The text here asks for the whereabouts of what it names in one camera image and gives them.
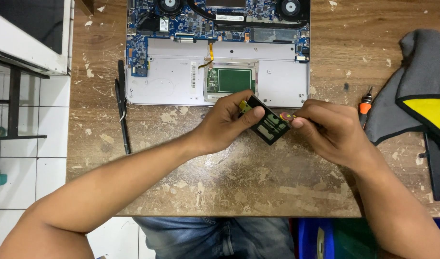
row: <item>gray cloth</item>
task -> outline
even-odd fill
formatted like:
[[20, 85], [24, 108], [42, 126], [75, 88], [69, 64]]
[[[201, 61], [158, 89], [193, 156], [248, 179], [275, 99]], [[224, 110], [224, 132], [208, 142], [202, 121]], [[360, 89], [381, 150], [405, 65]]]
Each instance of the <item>gray cloth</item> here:
[[402, 66], [375, 98], [367, 116], [366, 134], [375, 145], [410, 131], [431, 130], [440, 136], [439, 129], [402, 103], [440, 98], [440, 32], [418, 29], [408, 33], [400, 44]]

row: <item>orange screwdriver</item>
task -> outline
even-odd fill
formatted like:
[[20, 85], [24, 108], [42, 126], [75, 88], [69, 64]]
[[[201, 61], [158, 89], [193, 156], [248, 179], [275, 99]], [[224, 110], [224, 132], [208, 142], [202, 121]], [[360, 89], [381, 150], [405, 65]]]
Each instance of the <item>orange screwdriver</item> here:
[[361, 123], [361, 127], [364, 128], [366, 126], [366, 120], [367, 120], [367, 113], [369, 113], [370, 108], [372, 108], [372, 90], [373, 87], [370, 87], [369, 92], [362, 97], [361, 104], [359, 104], [359, 121]]

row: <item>worn wooden desk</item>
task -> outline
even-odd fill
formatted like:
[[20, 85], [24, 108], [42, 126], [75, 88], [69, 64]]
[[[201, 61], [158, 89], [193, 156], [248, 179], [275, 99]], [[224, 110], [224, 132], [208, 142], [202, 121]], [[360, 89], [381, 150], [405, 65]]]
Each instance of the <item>worn wooden desk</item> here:
[[[91, 18], [75, 10], [68, 180], [124, 155], [113, 81], [125, 52], [125, 4], [98, 1], [95, 8], [105, 9]], [[378, 92], [401, 64], [398, 41], [417, 28], [440, 30], [440, 0], [313, 0], [312, 98], [356, 106], [370, 86]], [[132, 150], [188, 132], [208, 111], [129, 105]], [[440, 217], [427, 162], [418, 158], [421, 134], [406, 133], [379, 148], [430, 214]], [[297, 134], [269, 147], [246, 132], [227, 150], [182, 165], [119, 215], [357, 217], [358, 197], [350, 174], [312, 153]]]

